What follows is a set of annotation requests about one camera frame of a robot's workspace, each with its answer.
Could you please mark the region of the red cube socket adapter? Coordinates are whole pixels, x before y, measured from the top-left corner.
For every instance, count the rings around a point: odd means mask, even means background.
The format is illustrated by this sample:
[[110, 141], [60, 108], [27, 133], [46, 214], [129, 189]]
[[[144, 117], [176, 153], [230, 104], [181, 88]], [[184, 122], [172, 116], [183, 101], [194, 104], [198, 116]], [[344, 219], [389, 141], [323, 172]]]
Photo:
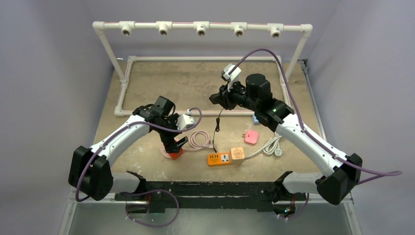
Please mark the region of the red cube socket adapter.
[[180, 148], [179, 152], [177, 153], [168, 153], [168, 156], [172, 159], [172, 160], [177, 160], [182, 154], [184, 153], [183, 148]]

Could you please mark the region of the black charger adapter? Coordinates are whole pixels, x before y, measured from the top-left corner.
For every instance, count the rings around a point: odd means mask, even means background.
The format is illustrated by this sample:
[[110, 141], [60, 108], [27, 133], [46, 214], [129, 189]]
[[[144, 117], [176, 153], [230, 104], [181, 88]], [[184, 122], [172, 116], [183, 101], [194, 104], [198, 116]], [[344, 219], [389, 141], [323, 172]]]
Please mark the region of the black charger adapter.
[[213, 148], [213, 151], [215, 153], [217, 153], [217, 150], [216, 150], [216, 147], [215, 147], [215, 137], [216, 137], [216, 133], [220, 132], [220, 117], [221, 117], [221, 114], [222, 114], [223, 110], [224, 110], [224, 108], [221, 109], [221, 111], [219, 112], [217, 118], [215, 119], [216, 125], [215, 125], [215, 129], [214, 129], [214, 132], [213, 132], [213, 137], [212, 137], [212, 148]]

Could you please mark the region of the blue square charger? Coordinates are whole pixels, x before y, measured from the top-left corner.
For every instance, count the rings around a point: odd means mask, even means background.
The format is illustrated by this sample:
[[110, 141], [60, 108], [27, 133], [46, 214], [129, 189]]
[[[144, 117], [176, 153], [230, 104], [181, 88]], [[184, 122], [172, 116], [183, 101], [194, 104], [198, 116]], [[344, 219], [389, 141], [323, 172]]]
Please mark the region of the blue square charger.
[[259, 124], [259, 121], [258, 121], [258, 119], [256, 118], [256, 116], [255, 116], [255, 115], [253, 115], [253, 116], [252, 116], [252, 118], [253, 118], [253, 123], [254, 123], [254, 125], [258, 125], [258, 124]]

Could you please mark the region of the orange power strip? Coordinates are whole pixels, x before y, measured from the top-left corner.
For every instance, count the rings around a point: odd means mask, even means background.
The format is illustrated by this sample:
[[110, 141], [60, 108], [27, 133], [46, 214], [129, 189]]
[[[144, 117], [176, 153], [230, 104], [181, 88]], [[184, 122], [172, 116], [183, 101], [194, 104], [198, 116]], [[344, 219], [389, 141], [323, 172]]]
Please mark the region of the orange power strip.
[[[249, 160], [260, 154], [263, 154], [266, 156], [280, 157], [283, 153], [280, 147], [280, 140], [282, 136], [280, 136], [277, 133], [274, 133], [274, 135], [275, 136], [273, 138], [269, 139], [261, 148], [259, 148], [255, 152], [248, 154], [248, 155], [245, 154], [245, 160]], [[207, 156], [207, 164], [210, 167], [232, 165], [231, 154], [230, 152], [209, 154]]]

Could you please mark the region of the beige cube socket adapter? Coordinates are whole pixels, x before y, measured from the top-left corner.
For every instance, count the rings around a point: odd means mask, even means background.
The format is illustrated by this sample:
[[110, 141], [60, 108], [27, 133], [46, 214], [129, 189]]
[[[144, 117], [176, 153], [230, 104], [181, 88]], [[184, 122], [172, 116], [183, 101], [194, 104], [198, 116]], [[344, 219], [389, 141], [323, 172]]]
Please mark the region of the beige cube socket adapter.
[[230, 150], [231, 163], [233, 165], [241, 164], [245, 160], [245, 153], [243, 147], [233, 147]]

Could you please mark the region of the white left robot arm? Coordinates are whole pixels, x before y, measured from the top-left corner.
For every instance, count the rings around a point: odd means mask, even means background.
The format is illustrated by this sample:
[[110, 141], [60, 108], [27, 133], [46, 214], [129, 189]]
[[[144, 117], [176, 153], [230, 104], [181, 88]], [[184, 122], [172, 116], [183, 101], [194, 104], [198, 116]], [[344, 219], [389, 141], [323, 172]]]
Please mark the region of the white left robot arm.
[[133, 172], [112, 173], [115, 161], [136, 141], [152, 131], [159, 134], [165, 152], [172, 158], [183, 153], [187, 137], [176, 140], [198, 122], [187, 114], [177, 114], [175, 103], [159, 96], [155, 103], [136, 108], [114, 132], [100, 142], [75, 149], [68, 182], [75, 190], [75, 200], [99, 201], [109, 193], [127, 193], [133, 200], [146, 194], [144, 178]]

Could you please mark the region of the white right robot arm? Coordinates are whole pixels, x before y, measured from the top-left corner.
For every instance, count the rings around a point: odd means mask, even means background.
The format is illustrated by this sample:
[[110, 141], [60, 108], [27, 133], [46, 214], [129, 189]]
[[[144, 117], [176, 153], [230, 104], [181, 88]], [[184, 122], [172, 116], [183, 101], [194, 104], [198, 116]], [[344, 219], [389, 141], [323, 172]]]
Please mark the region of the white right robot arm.
[[253, 111], [260, 124], [287, 139], [320, 170], [317, 174], [285, 172], [275, 182], [277, 200], [295, 193], [312, 193], [338, 205], [359, 183], [361, 171], [352, 165], [362, 166], [361, 157], [347, 155], [301, 124], [289, 105], [273, 97], [271, 84], [264, 75], [250, 74], [245, 85], [226, 74], [222, 79], [226, 84], [209, 98], [213, 104], [226, 110], [240, 106]]

